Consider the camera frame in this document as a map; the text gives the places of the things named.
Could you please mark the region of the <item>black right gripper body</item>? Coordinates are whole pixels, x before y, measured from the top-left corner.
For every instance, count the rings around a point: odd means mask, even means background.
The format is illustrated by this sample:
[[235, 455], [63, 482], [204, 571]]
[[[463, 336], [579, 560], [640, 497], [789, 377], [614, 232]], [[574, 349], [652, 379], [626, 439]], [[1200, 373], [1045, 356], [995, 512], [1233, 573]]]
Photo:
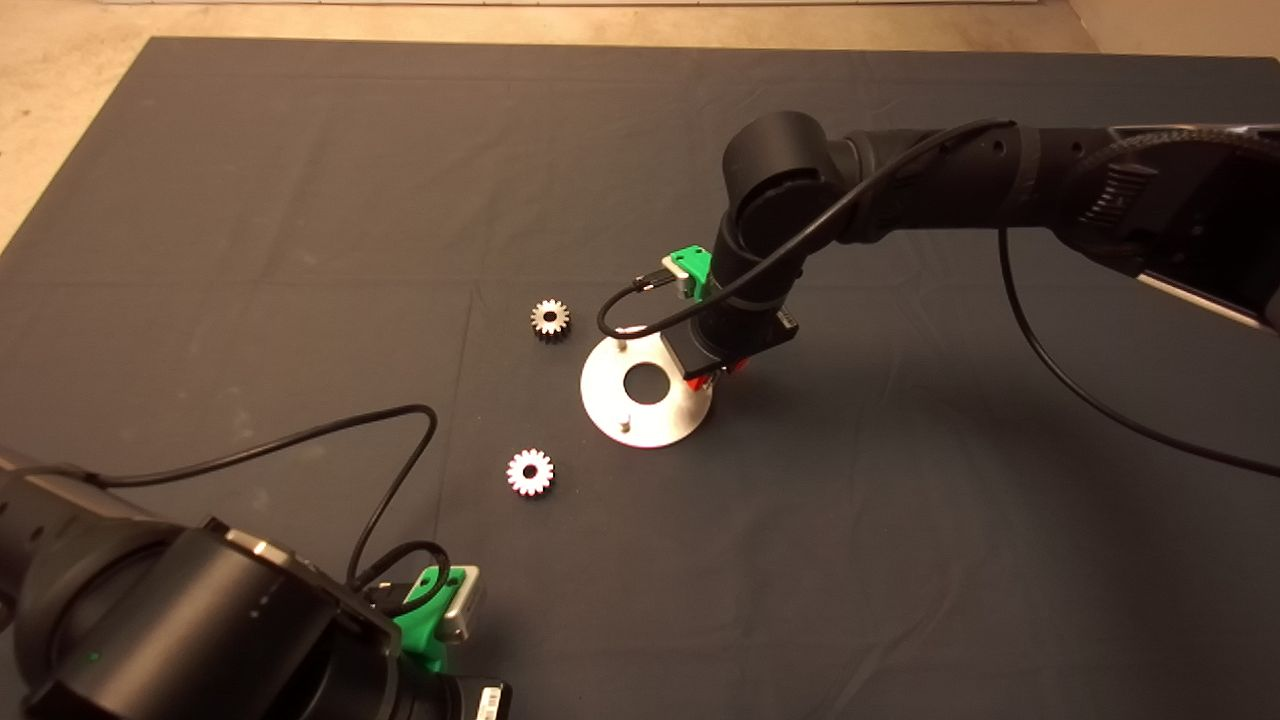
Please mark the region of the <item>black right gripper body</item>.
[[750, 357], [794, 340], [799, 324], [785, 307], [718, 305], [666, 331], [682, 378], [732, 372]]

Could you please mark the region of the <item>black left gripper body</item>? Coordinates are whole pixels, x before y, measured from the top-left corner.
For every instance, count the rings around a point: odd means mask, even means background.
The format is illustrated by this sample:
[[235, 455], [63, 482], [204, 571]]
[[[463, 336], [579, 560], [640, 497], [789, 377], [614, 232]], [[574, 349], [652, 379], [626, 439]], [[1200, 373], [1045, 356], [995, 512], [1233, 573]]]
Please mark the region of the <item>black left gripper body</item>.
[[495, 678], [415, 673], [401, 678], [401, 719], [509, 719], [513, 687]]

